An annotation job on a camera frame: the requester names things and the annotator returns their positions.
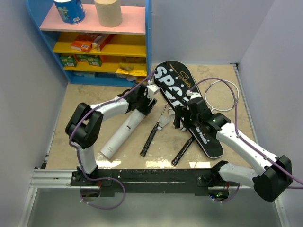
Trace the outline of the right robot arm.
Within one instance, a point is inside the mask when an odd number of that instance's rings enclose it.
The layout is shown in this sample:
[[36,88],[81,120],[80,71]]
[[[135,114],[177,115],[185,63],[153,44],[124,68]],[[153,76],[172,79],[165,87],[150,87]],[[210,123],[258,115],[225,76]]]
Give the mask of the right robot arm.
[[241,135],[229,118],[221,113],[212,113],[203,98],[194,98],[186,105],[177,105],[175,128],[180,126],[180,121],[186,127],[198,128],[226,144],[250,164],[246,168],[220,161],[207,176],[209,186],[234,182],[253,188],[263,200],[273,202],[293,182],[290,177],[292,163],[288,157],[278,157]]

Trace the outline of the white shuttlecock tube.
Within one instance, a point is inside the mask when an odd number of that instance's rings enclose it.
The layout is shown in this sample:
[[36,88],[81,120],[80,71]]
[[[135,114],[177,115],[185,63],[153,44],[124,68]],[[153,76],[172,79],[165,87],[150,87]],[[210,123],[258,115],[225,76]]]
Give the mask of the white shuttlecock tube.
[[132,132],[144,118],[145,115],[143,113],[137,109],[133,110],[128,118],[114,133],[114,135],[100,150],[101,154],[108,160],[111,160],[113,155],[118,151],[118,149],[123,145],[123,143],[127,140],[127,138],[132,134]]

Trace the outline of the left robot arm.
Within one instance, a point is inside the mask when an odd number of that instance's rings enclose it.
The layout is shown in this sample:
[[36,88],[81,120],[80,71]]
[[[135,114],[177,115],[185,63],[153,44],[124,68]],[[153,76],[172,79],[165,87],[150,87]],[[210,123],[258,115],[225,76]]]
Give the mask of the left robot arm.
[[98,139],[102,122],[120,114],[130,113],[101,149],[101,153],[110,159],[151,112],[157,103],[154,95],[158,91],[159,87],[156,85],[136,85],[109,101],[95,105],[80,103],[77,106],[65,132],[69,136],[69,144],[77,151],[79,169],[83,172],[81,179],[86,185],[94,185],[98,181],[94,143]]

